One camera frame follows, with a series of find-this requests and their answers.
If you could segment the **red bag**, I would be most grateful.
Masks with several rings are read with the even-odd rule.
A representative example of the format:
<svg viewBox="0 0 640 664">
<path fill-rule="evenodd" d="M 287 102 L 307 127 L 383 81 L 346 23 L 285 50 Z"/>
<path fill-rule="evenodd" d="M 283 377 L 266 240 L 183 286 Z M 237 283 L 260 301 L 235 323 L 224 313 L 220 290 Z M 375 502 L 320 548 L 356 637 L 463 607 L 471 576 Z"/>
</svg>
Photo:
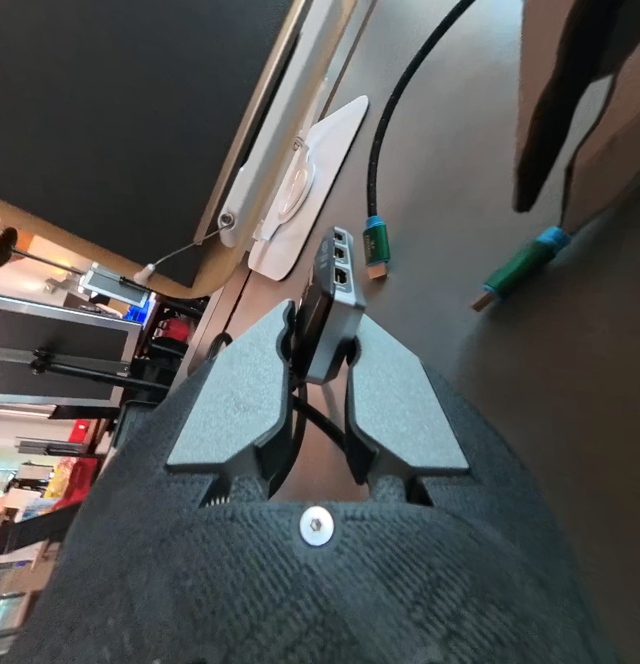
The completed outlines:
<svg viewBox="0 0 640 664">
<path fill-rule="evenodd" d="M 185 320 L 177 317 L 171 317 L 161 320 L 158 323 L 155 337 L 172 339 L 179 343 L 187 343 L 190 333 L 190 328 Z"/>
</svg>

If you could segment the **black covered computer monitor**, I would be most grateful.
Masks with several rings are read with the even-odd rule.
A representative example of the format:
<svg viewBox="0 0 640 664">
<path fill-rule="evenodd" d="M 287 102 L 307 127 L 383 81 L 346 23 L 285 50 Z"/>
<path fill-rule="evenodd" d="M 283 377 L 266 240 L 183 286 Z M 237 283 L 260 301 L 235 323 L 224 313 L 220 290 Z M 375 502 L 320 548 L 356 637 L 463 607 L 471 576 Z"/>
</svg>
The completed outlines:
<svg viewBox="0 0 640 664">
<path fill-rule="evenodd" d="M 173 297 L 229 280 L 357 1 L 0 1 L 0 221 Z"/>
</svg>

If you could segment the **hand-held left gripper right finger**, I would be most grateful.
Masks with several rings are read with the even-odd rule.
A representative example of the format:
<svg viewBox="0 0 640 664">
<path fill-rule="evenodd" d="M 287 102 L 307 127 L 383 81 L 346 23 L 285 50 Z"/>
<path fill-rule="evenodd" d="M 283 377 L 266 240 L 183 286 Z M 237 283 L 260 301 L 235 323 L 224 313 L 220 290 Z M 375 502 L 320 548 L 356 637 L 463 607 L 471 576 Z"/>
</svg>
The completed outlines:
<svg viewBox="0 0 640 664">
<path fill-rule="evenodd" d="M 364 315 L 346 382 L 345 456 L 358 485 L 459 476 L 469 464 L 419 358 Z"/>
</svg>

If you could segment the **black HDMI switch box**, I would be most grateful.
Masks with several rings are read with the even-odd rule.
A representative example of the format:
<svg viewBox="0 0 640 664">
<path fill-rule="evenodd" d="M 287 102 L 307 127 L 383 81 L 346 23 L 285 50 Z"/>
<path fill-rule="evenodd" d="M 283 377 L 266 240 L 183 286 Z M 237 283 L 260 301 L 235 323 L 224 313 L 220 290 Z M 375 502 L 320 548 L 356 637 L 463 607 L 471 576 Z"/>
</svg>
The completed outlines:
<svg viewBox="0 0 640 664">
<path fill-rule="evenodd" d="M 330 228 L 313 258 L 295 317 L 291 369 L 300 381 L 324 385 L 338 375 L 365 312 L 354 272 L 353 237 L 343 228 Z"/>
</svg>

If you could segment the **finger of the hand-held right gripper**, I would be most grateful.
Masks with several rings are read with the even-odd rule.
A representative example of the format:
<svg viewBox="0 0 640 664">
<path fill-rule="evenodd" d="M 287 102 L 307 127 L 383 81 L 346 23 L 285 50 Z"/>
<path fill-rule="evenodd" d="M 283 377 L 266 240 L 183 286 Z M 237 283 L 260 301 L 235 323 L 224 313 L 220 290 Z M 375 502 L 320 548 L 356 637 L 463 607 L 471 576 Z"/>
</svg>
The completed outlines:
<svg viewBox="0 0 640 664">
<path fill-rule="evenodd" d="M 640 185 L 640 46 L 613 77 L 565 177 L 562 229 L 576 234 Z"/>
<path fill-rule="evenodd" d="M 607 76 L 612 76 L 612 83 L 638 46 L 640 1 L 524 2 L 513 198 L 516 212 L 529 212 L 538 200 L 586 89 Z"/>
</svg>

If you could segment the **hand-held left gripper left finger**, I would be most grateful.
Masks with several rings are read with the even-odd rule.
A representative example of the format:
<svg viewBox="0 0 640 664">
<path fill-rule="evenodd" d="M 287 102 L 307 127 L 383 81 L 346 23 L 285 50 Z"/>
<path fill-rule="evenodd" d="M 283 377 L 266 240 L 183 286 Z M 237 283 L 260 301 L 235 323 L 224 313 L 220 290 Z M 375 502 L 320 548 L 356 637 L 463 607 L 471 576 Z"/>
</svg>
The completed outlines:
<svg viewBox="0 0 640 664">
<path fill-rule="evenodd" d="M 291 457 L 288 356 L 295 303 L 283 300 L 210 362 L 166 462 L 172 472 L 256 476 L 270 483 Z"/>
</svg>

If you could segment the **grey metal shelf rack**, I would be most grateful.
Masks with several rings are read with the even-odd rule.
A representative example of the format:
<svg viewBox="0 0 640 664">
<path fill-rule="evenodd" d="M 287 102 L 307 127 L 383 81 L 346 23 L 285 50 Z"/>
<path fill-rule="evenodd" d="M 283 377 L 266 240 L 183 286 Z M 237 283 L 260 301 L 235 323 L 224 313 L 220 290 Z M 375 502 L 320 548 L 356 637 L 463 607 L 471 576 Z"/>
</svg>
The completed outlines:
<svg viewBox="0 0 640 664">
<path fill-rule="evenodd" d="M 121 386 L 46 371 L 52 364 L 129 376 L 141 333 L 133 321 L 0 295 L 0 405 L 117 407 Z"/>
</svg>

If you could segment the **red storage crate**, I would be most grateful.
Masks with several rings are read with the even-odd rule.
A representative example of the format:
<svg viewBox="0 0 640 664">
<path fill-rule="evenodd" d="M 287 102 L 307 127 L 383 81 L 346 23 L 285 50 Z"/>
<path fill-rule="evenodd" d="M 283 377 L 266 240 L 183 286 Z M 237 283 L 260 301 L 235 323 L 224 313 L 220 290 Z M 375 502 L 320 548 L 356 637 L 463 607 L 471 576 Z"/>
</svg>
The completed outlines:
<svg viewBox="0 0 640 664">
<path fill-rule="evenodd" d="M 81 454 L 93 453 L 94 440 L 99 428 L 98 419 L 77 419 L 67 442 L 81 445 Z M 62 458 L 56 462 L 46 497 L 56 499 L 58 509 L 83 502 L 90 492 L 97 468 L 98 460 L 94 458 Z"/>
</svg>

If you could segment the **white monitor stand base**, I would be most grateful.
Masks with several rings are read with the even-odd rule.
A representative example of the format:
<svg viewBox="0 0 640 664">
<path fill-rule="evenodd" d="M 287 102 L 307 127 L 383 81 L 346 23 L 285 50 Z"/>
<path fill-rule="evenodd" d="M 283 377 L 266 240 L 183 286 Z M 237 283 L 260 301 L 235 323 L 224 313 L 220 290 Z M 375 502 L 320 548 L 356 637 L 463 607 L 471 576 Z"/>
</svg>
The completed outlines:
<svg viewBox="0 0 640 664">
<path fill-rule="evenodd" d="M 315 226 L 360 130 L 369 100 L 361 95 L 309 128 L 258 223 L 248 267 L 280 282 L 288 277 Z"/>
</svg>

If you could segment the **white framed tablet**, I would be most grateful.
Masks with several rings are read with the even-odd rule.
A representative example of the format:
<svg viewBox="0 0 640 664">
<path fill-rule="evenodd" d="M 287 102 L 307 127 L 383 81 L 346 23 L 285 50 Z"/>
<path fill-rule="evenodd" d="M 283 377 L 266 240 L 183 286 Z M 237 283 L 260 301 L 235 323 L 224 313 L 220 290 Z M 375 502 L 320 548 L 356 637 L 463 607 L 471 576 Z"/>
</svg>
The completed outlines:
<svg viewBox="0 0 640 664">
<path fill-rule="evenodd" d="M 133 281 L 118 275 L 97 262 L 93 262 L 79 280 L 79 286 L 87 292 L 104 295 L 130 306 L 142 308 L 150 298 L 150 291 Z"/>
</svg>

